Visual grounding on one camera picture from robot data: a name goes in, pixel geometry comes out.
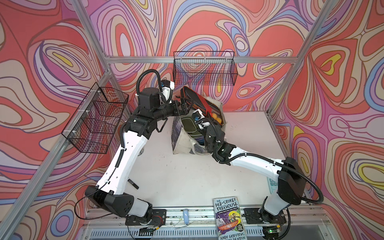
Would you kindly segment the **cream canvas tote bag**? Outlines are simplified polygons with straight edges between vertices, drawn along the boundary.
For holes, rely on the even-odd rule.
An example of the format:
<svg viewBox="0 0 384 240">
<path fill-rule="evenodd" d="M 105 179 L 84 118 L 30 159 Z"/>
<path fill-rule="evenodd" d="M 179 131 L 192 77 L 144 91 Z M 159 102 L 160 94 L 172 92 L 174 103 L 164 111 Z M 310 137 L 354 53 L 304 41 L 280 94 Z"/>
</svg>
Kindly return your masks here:
<svg viewBox="0 0 384 240">
<path fill-rule="evenodd" d="M 205 149 L 204 136 L 198 131 L 190 112 L 186 116 L 176 116 L 173 120 L 171 141 L 173 154 L 190 154 L 205 156 L 209 153 Z"/>
</svg>

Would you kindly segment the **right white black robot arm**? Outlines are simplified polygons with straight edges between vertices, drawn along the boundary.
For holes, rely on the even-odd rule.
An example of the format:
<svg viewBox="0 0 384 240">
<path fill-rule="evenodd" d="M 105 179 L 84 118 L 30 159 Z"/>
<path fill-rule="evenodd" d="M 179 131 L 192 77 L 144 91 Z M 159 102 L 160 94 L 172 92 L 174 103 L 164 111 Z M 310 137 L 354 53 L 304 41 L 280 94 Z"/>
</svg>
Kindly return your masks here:
<svg viewBox="0 0 384 240">
<path fill-rule="evenodd" d="M 324 194 L 309 177 L 305 176 L 297 161 L 271 159 L 247 152 L 225 141 L 225 133 L 209 118 L 193 117 L 199 132 L 205 138 L 205 147 L 218 164 L 242 167 L 262 174 L 278 183 L 278 189 L 265 198 L 258 210 L 260 221 L 275 223 L 283 209 L 300 205 L 302 201 L 322 204 Z"/>
</svg>

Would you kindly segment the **red black ping pong case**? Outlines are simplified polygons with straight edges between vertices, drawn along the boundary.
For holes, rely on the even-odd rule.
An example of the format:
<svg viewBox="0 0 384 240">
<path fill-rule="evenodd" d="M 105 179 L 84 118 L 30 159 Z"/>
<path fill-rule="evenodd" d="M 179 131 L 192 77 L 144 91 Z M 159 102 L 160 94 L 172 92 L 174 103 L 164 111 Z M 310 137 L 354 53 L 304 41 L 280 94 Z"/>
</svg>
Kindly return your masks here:
<svg viewBox="0 0 384 240">
<path fill-rule="evenodd" d="M 203 97 L 187 86 L 182 87 L 180 94 L 182 98 L 192 102 L 193 110 L 201 110 L 205 117 L 212 117 L 220 125 L 224 124 L 220 102 L 214 103 L 214 100 Z"/>
</svg>

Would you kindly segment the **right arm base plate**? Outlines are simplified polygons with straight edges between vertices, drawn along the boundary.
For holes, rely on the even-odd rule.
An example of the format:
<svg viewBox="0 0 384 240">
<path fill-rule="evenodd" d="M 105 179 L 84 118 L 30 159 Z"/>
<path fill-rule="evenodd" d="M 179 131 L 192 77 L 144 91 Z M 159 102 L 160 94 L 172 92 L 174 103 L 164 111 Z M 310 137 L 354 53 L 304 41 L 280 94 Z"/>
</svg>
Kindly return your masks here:
<svg viewBox="0 0 384 240">
<path fill-rule="evenodd" d="M 276 216 L 268 213 L 260 208 L 245 208 L 243 216 L 247 224 L 270 224 L 284 225 L 287 223 L 283 211 L 280 211 Z"/>
</svg>

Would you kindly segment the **green paddle case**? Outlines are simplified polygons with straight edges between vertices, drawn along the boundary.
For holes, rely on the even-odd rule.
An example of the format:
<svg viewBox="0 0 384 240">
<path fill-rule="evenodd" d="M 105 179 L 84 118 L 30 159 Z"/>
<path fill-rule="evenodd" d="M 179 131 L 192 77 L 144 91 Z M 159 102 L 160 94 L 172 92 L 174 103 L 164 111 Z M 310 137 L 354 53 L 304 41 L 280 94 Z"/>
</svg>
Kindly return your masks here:
<svg viewBox="0 0 384 240">
<path fill-rule="evenodd" d="M 198 131 L 199 127 L 195 124 L 192 117 L 184 116 L 181 118 L 185 132 L 194 140 L 196 140 L 200 145 L 204 144 L 204 137 Z"/>
</svg>

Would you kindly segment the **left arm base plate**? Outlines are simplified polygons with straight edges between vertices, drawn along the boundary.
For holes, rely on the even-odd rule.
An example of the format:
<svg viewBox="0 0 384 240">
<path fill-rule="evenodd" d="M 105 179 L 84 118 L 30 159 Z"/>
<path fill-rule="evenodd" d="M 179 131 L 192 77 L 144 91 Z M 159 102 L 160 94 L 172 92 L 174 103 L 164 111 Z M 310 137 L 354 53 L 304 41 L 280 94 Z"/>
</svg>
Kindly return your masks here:
<svg viewBox="0 0 384 240">
<path fill-rule="evenodd" d="M 166 209 L 150 209 L 144 217 L 128 215 L 126 226 L 155 226 L 161 227 L 166 223 Z"/>
</svg>

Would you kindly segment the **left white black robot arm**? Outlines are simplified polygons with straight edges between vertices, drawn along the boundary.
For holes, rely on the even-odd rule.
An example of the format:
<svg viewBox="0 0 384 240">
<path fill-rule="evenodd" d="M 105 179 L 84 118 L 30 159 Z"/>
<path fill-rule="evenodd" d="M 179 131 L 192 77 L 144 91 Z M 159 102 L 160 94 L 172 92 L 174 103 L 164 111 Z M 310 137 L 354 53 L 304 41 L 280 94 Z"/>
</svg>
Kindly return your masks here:
<svg viewBox="0 0 384 240">
<path fill-rule="evenodd" d="M 173 100 L 174 87 L 174 82 L 163 81 L 154 69 L 138 77 L 138 106 L 120 129 L 120 148 L 98 183 L 85 191 L 85 198 L 98 208 L 122 218 L 135 216 L 144 222 L 152 218 L 152 204 L 126 194 L 125 189 L 139 153 L 153 132 L 163 130 L 158 122 L 187 115 L 191 109 L 187 101 Z"/>
</svg>

